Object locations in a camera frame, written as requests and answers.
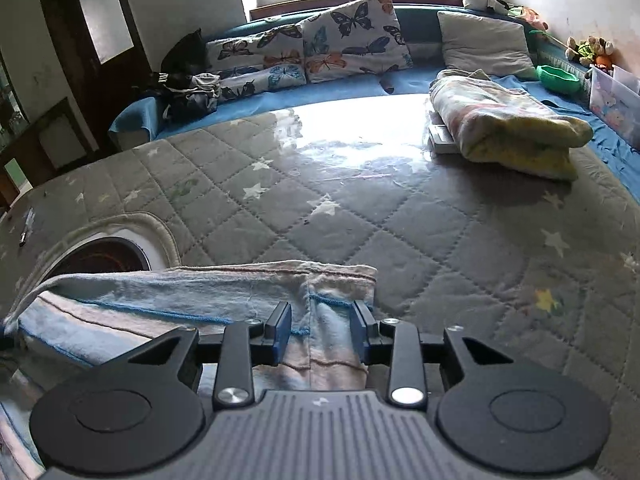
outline butterfly print pillow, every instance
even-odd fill
[[[220,76],[221,102],[306,84],[302,29],[295,24],[211,41],[207,60]]]
[[[392,0],[357,0],[298,24],[311,83],[412,65]]]
[[[209,72],[220,76],[244,75],[277,64],[303,65],[302,30],[282,25],[244,38],[228,38],[207,43]]]

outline pillow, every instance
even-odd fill
[[[160,65],[165,74],[196,75],[206,72],[207,50],[202,41],[202,30],[199,28],[187,34],[164,56]]]
[[[438,12],[438,20],[447,68],[538,79],[521,24],[445,10]]]
[[[282,25],[245,38],[207,43],[208,71],[222,79],[263,70],[278,64],[302,66],[302,31]]]
[[[311,83],[413,65],[392,0],[357,0],[299,23]]]
[[[220,102],[306,84],[305,71],[299,64],[278,64],[258,72],[228,77],[220,81]]]
[[[302,47],[297,25],[207,43],[208,72],[221,79],[220,101],[306,84]]]

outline blanket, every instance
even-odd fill
[[[0,361],[0,473],[31,480],[44,471],[28,431],[44,391],[174,328],[209,334],[236,320],[266,321],[279,301],[292,305],[292,335],[280,366],[254,368],[256,396],[363,389],[366,368],[353,351],[349,309],[357,299],[373,304],[375,275],[367,266],[288,261],[48,280],[4,322],[20,345]],[[216,365],[204,365],[198,394],[207,416],[215,375]]]
[[[431,102],[472,162],[498,162],[523,173],[575,180],[569,148],[580,148],[593,137],[587,122],[558,115],[524,90],[491,81],[481,70],[443,70],[431,84]]]

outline pen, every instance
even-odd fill
[[[27,219],[24,221],[24,229],[22,230],[22,234],[20,235],[20,247],[23,247],[25,243],[27,243],[27,237],[31,233],[31,226],[33,225],[33,207],[29,209],[27,213]]]

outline metal screw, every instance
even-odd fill
[[[398,388],[391,392],[391,398],[398,404],[418,404],[424,399],[424,394],[416,388]]]
[[[240,404],[249,398],[249,392],[242,388],[225,388],[218,394],[218,400],[225,404]]]

